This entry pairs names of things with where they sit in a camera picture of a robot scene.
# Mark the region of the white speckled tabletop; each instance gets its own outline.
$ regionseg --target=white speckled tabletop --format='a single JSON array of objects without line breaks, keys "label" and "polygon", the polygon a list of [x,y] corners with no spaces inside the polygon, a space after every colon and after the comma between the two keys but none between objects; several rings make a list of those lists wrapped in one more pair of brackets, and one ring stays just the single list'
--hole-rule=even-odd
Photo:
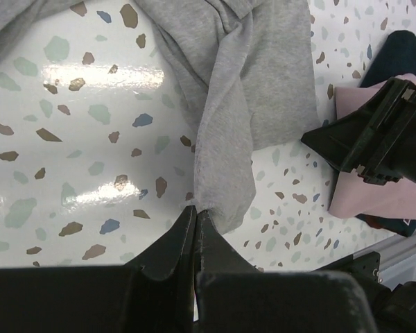
[{"label": "white speckled tabletop", "polygon": [[[416,34],[416,0],[310,9],[318,112],[332,121],[333,88],[357,86],[390,32]],[[36,23],[0,62],[0,266],[122,264],[169,229],[193,189],[183,105],[135,3]],[[311,270],[391,235],[327,213],[332,171],[299,142],[252,159],[257,197],[225,237],[259,268]]]}]

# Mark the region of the folded gray garment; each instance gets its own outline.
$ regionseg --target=folded gray garment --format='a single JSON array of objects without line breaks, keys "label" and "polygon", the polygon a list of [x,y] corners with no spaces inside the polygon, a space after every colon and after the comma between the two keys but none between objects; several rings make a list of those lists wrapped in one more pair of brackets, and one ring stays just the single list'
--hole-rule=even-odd
[{"label": "folded gray garment", "polygon": [[[77,2],[0,1],[0,54],[34,19]],[[307,1],[136,2],[155,23],[198,133],[193,204],[223,234],[240,226],[256,194],[253,150],[320,125]]]}]

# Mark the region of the folded pink garment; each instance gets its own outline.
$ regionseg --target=folded pink garment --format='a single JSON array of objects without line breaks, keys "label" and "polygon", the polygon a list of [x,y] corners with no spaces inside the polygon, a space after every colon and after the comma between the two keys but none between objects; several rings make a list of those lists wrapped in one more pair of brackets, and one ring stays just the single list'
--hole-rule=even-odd
[{"label": "folded pink garment", "polygon": [[[398,76],[416,84],[416,76]],[[338,119],[359,109],[372,98],[385,82],[369,88],[337,87],[336,111]],[[389,182],[385,186],[363,182],[355,170],[339,173],[338,183],[329,209],[331,215],[341,219],[367,214],[389,219],[416,220],[416,184],[407,179],[398,183]]]}]

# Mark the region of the pink fabric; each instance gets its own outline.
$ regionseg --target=pink fabric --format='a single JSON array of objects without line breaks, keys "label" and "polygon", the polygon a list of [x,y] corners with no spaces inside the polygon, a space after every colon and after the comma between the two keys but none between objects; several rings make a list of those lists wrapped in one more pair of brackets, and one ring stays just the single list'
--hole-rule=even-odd
[{"label": "pink fabric", "polygon": [[[398,76],[416,84],[416,76]],[[337,87],[336,112],[338,119],[359,109],[372,98],[385,82],[369,88]],[[338,183],[329,209],[331,215],[341,219],[368,214],[389,219],[416,219],[416,184],[407,179],[385,186],[363,182],[355,170],[339,173]]]}]

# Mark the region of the folded dark garment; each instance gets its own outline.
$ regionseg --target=folded dark garment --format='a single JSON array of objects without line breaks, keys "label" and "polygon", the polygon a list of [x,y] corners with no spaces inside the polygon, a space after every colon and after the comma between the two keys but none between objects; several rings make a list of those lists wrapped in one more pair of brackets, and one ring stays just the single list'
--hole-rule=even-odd
[{"label": "folded dark garment", "polygon": [[361,87],[370,87],[408,73],[416,75],[416,36],[410,31],[395,31],[388,36],[373,60]]},{"label": "folded dark garment", "polygon": [[358,219],[366,222],[375,229],[387,229],[401,236],[409,237],[416,230],[416,220],[409,219],[386,219],[384,217],[359,214]]}]

